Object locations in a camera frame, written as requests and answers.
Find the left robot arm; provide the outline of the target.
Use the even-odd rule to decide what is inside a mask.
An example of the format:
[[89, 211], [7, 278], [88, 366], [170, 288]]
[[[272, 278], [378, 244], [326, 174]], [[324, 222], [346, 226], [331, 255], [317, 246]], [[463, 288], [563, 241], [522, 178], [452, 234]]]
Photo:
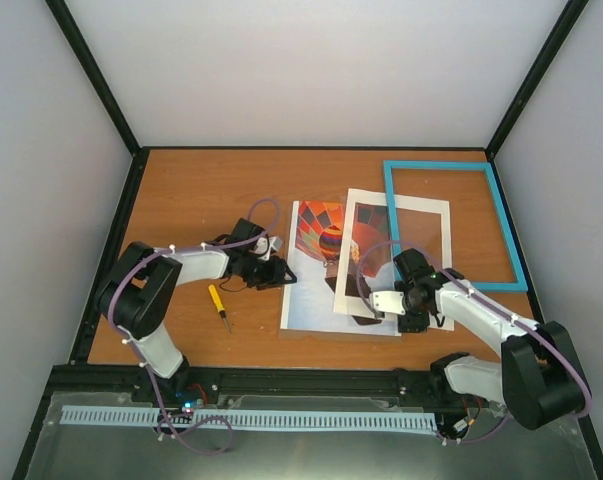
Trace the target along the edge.
[[248, 288], [266, 290], [297, 282], [277, 255], [282, 240], [241, 218], [232, 232], [190, 249], [153, 248], [133, 242], [124, 250], [96, 293], [95, 308], [129, 344], [140, 366], [156, 377], [153, 388], [167, 402], [189, 390], [189, 367], [165, 326], [177, 287], [198, 281], [239, 277]]

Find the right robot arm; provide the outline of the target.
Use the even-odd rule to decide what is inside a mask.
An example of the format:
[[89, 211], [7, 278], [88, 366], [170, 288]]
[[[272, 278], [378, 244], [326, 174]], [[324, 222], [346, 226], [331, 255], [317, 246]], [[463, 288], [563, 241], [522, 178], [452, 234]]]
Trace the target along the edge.
[[436, 270], [416, 249], [393, 259], [404, 319], [452, 320], [488, 345], [497, 362], [451, 354], [432, 366], [444, 392], [503, 405], [536, 430], [563, 416], [590, 413], [592, 393], [568, 330], [522, 317], [485, 296], [452, 268]]

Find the white mat board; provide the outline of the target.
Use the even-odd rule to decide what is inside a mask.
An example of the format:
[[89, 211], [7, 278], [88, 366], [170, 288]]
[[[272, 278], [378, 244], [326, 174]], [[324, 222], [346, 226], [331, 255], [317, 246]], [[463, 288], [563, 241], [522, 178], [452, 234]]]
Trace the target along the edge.
[[[452, 265], [449, 203], [397, 195], [395, 213], [399, 237], [426, 251], [443, 267]], [[335, 277], [333, 312], [346, 322], [345, 331], [396, 336], [396, 317], [375, 319], [359, 294], [391, 290], [399, 279], [392, 258], [386, 195], [350, 189], [345, 204], [340, 254]]]

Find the yellow handled screwdriver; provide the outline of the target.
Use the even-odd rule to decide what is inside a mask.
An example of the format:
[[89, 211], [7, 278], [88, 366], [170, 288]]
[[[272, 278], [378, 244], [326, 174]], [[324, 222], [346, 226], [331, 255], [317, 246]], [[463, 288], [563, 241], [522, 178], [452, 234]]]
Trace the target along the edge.
[[227, 317], [226, 309], [225, 309], [225, 306], [222, 303], [221, 297], [220, 297], [220, 295], [219, 295], [219, 293], [218, 293], [218, 291], [216, 289], [216, 286], [213, 285], [213, 284], [210, 284], [208, 286], [208, 292], [209, 292], [210, 298], [211, 298], [211, 300], [212, 300], [212, 302], [213, 302], [213, 304], [215, 306], [217, 314], [221, 318], [221, 320], [222, 320], [222, 322], [223, 322], [223, 324], [224, 324], [227, 332], [229, 334], [231, 334], [232, 331], [231, 331], [231, 326], [230, 326], [230, 323], [229, 323], [229, 320], [228, 320], [228, 317]]

